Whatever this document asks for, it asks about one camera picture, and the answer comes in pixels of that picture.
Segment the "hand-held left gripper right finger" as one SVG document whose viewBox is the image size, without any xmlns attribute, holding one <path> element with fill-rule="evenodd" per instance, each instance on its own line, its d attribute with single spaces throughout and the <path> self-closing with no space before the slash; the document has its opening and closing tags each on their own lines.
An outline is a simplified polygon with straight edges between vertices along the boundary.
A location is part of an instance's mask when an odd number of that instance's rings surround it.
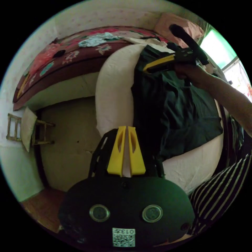
<svg viewBox="0 0 252 252">
<path fill-rule="evenodd" d="M 129 159 L 131 176 L 144 175 L 146 172 L 135 127 L 128 127 Z"/>
</svg>

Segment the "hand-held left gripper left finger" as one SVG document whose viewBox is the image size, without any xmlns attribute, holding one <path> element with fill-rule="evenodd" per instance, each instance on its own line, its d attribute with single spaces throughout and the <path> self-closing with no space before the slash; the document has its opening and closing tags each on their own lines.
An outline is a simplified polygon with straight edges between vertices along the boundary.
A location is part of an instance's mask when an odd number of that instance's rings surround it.
<svg viewBox="0 0 252 252">
<path fill-rule="evenodd" d="M 125 133 L 126 126 L 121 126 L 118 128 L 107 167 L 107 172 L 110 175 L 117 175 L 120 177 L 123 175 Z"/>
</svg>

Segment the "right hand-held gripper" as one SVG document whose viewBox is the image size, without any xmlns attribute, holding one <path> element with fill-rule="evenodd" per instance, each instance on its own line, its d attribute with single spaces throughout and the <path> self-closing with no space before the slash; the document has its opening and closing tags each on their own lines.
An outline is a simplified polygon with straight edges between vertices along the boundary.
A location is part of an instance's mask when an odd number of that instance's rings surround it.
<svg viewBox="0 0 252 252">
<path fill-rule="evenodd" d="M 206 54 L 199 47 L 196 49 L 185 48 L 145 65 L 143 72 L 154 74 L 158 72 L 167 72 L 174 70 L 174 62 L 188 65 L 206 65 Z"/>
</svg>

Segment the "person's right hand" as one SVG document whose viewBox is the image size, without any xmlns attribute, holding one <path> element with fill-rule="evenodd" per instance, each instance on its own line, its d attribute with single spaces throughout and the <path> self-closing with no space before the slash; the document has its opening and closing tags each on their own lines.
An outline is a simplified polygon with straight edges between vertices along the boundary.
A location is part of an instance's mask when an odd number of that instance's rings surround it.
<svg viewBox="0 0 252 252">
<path fill-rule="evenodd" d="M 195 87 L 206 90 L 214 80 L 214 76 L 207 73 L 202 67 L 195 65 L 174 66 L 176 76 L 181 80 L 188 79 Z"/>
</svg>

